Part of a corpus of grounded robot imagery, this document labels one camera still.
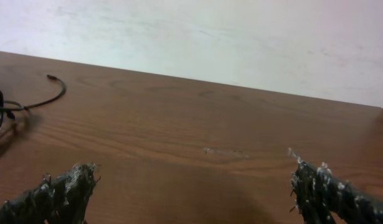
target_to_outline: tabletop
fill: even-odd
[[[56,95],[46,74],[67,94],[0,149],[0,204],[94,162],[91,224],[303,223],[289,147],[383,200],[380,108],[0,52],[7,100]]]

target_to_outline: worn black material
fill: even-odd
[[[335,223],[330,212],[349,224],[383,224],[383,202],[333,177],[325,164],[316,168],[298,158],[291,184],[307,224]]]
[[[0,206],[0,224],[80,224],[84,222],[89,197],[96,186],[95,164],[76,165],[33,190]]]

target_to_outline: black cable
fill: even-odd
[[[1,126],[1,124],[3,122],[3,115],[4,115],[4,113],[7,114],[8,118],[15,119],[15,116],[12,113],[13,111],[29,110],[31,108],[35,108],[35,107],[38,107],[38,106],[43,106],[43,105],[51,103],[51,102],[53,102],[55,100],[58,100],[59,98],[64,96],[65,92],[67,91],[66,84],[61,79],[59,79],[59,78],[57,78],[57,77],[55,77],[53,75],[47,75],[47,78],[49,80],[58,81],[61,84],[62,89],[61,89],[61,92],[57,96],[55,96],[52,99],[43,101],[41,103],[36,103],[36,104],[33,104],[33,105],[28,105],[28,106],[22,106],[20,103],[17,103],[15,101],[9,101],[9,100],[4,101],[3,93],[0,91],[0,126]],[[6,108],[6,107],[4,107],[5,104],[12,104],[12,105],[16,105],[18,107],[17,108]]]

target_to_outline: wooden table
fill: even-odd
[[[0,151],[0,203],[95,162],[89,223],[303,223],[288,147],[383,199],[380,108],[0,52],[7,100],[54,96],[48,73],[68,92]]]

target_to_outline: wooden panel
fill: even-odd
[[[47,73],[68,92],[0,151],[0,203],[95,162],[89,223],[303,223],[288,147],[383,199],[380,108],[0,52],[6,99],[54,96]]]

